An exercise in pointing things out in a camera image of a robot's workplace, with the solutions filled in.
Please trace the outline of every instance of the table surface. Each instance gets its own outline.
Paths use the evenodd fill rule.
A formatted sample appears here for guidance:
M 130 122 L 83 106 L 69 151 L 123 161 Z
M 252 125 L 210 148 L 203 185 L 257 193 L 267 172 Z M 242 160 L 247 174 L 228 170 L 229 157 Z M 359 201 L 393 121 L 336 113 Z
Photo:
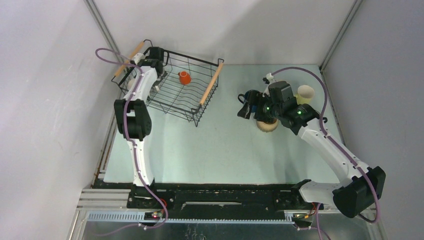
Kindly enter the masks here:
M 149 156 L 159 183 L 191 184 L 277 184 L 312 179 L 338 183 L 336 175 L 318 153 L 281 124 L 273 132 L 260 131 L 253 119 L 237 117 L 242 104 L 238 94 L 263 91 L 262 78 L 283 67 L 306 68 L 321 76 L 316 65 L 226 65 L 219 86 L 198 127 L 193 122 L 148 107 L 152 119 Z M 321 111 L 324 92 L 306 72 L 286 70 L 276 79 L 287 81 L 295 94 L 301 85 L 315 90 L 310 105 Z M 327 105 L 326 126 L 340 139 L 334 113 Z M 103 179 L 107 183 L 132 183 L 131 153 L 124 137 L 116 131 Z

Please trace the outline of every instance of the rack handle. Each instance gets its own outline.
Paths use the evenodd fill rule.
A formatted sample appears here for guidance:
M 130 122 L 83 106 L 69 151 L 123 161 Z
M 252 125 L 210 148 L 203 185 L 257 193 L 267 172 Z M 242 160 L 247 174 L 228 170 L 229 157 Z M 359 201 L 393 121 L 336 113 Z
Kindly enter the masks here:
M 206 101 L 206 98 L 208 97 L 209 93 L 211 92 L 212 87 L 214 86 L 215 82 L 217 81 L 218 76 L 220 75 L 221 69 L 223 69 L 224 63 L 221 62 L 218 66 L 218 68 L 215 71 L 215 74 L 212 77 L 212 80 L 210 80 L 209 85 L 207 86 L 206 90 L 204 91 L 203 97 L 201 97 L 200 104 L 203 105 Z
M 137 47 L 135 47 L 134 51 L 132 51 L 131 55 L 129 55 L 128 58 L 129 59 L 132 59 L 140 51 L 140 49 L 142 49 L 142 47 L 143 47 L 144 44 L 145 44 L 144 41 L 140 42 L 140 44 L 138 44 Z M 125 68 L 125 66 L 124 65 L 121 65 L 118 68 L 118 70 L 115 72 L 115 74 L 114 74 L 115 77 L 118 77 L 122 73 L 122 71 L 124 70 L 124 68 Z

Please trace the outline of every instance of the white cup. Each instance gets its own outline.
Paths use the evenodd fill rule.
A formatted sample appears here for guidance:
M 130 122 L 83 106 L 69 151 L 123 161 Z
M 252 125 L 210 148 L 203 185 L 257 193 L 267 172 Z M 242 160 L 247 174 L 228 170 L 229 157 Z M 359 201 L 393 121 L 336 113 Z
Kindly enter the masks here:
M 308 85 L 302 85 L 297 88 L 297 93 L 294 96 L 296 97 L 297 104 L 308 104 L 315 96 L 315 90 Z

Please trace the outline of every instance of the wire basket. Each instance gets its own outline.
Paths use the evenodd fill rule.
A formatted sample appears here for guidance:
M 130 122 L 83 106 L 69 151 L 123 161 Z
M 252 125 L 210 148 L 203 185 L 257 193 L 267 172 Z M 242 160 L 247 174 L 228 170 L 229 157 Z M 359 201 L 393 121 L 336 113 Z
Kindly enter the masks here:
M 144 55 L 148 56 L 149 52 L 150 47 Z M 218 87 L 223 62 L 221 58 L 213 63 L 164 50 L 164 74 L 157 87 L 150 92 L 146 105 L 165 114 L 194 122 L 197 127 Z M 191 76 L 191 82 L 186 85 L 180 83 L 178 73 L 182 71 Z

